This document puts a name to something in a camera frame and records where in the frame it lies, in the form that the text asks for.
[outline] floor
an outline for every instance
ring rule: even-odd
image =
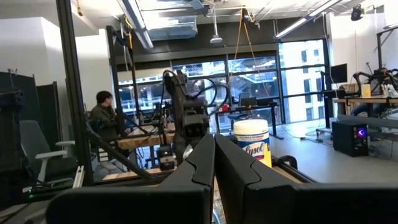
[[[285,137],[285,139],[278,140],[271,137],[273,155],[277,157],[284,155],[294,156],[297,159],[299,171],[322,183],[398,182],[398,147],[395,147],[390,141],[373,142],[376,146],[380,144],[381,157],[389,158],[391,149],[393,149],[391,159],[380,159],[371,156],[352,158],[336,152],[330,146],[332,142],[329,134],[321,136],[325,141],[323,144],[299,139],[299,137],[304,136],[315,139],[316,136],[313,131],[317,127],[324,126],[323,121],[309,121],[279,126],[277,128],[278,135]],[[97,173],[97,178],[107,174],[103,170],[97,170],[97,172],[101,173],[101,175]],[[27,214],[35,212],[45,207],[45,205],[45,202],[35,203],[7,223],[23,223]]]

